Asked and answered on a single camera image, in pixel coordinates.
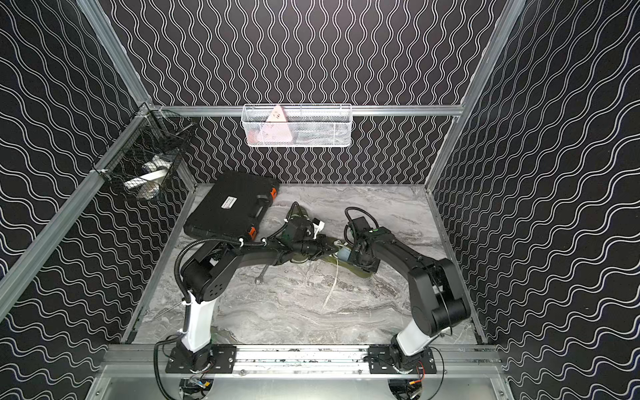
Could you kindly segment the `olive green shoe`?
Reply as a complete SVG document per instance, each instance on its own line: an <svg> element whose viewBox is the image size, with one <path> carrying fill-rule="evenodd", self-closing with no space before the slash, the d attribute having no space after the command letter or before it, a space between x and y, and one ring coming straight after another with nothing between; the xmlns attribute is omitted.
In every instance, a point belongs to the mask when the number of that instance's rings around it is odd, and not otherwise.
<svg viewBox="0 0 640 400"><path fill-rule="evenodd" d="M299 202L293 202L291 208L288 210L285 222L291 223L291 221L297 218L308 219L308 211L300 205Z"/></svg>
<svg viewBox="0 0 640 400"><path fill-rule="evenodd" d="M350 244L347 244L346 242L343 242L342 240L336 239L334 241L334 245L337 247L338 250L340 250L340 248L350 248L351 252L352 252L352 246ZM333 284L325 298L325 300L323 301L323 306L321 307L321 310L323 311L327 304L328 304L328 300L330 300L333 291L335 290L337 283L338 283L338 275L339 275L339 270L340 268L344 268L348 271L350 271L351 273L355 274L356 276L360 277L360 278L369 278L372 273L365 271L361 268L358 268L357 266L355 266L354 264L350 263L350 261L348 260L347 262L342 262L339 261L334 253L323 253L322 255L314 255L314 256L308 256L308 255L302 255L301 253L296 253L293 258L290 260L291 263L306 263L308 261L317 261L317 260L321 260L324 261L326 263L329 263L331 265L335 265L336 266L336 273L334 276L334 280L333 280Z"/></svg>

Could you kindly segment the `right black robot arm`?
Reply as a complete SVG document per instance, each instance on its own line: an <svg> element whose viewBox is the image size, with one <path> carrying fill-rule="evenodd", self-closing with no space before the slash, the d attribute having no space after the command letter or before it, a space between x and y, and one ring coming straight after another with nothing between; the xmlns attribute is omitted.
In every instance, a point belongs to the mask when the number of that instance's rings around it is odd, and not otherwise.
<svg viewBox="0 0 640 400"><path fill-rule="evenodd" d="M451 260L423 255L387 228L371 227L364 217L348 222L345 233L353 236L349 264L376 273L386 263L408 283L412 321L393 340L400 355L421 353L437 335L471 316L463 280Z"/></svg>

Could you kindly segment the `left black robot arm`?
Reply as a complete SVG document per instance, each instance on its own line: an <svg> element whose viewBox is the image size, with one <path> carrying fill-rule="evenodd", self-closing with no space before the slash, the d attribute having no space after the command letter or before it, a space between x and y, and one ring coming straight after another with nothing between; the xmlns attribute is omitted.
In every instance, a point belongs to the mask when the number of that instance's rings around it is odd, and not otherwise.
<svg viewBox="0 0 640 400"><path fill-rule="evenodd" d="M296 257L318 260L337 253L340 240L322 233L323 226L316 218L291 217L256 242L216 235L190 243L174 265L174 279L185 301L181 345L191 353L210 345L215 301L238 269L279 266Z"/></svg>

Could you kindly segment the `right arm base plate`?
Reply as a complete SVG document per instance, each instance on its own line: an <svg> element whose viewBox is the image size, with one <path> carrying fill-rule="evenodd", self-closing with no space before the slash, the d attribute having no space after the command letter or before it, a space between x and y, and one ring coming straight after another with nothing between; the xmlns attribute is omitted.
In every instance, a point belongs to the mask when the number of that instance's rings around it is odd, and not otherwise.
<svg viewBox="0 0 640 400"><path fill-rule="evenodd" d="M397 345L372 345L363 361L371 374L435 374L437 366L431 348L406 355Z"/></svg>

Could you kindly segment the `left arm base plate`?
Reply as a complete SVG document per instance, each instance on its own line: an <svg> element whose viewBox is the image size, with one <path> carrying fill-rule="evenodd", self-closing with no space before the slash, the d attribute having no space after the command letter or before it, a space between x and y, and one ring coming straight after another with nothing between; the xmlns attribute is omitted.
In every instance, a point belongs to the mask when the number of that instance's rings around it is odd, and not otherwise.
<svg viewBox="0 0 640 400"><path fill-rule="evenodd" d="M186 373L232 373L238 348L229 344L209 344L195 352L179 343L170 353L165 372Z"/></svg>

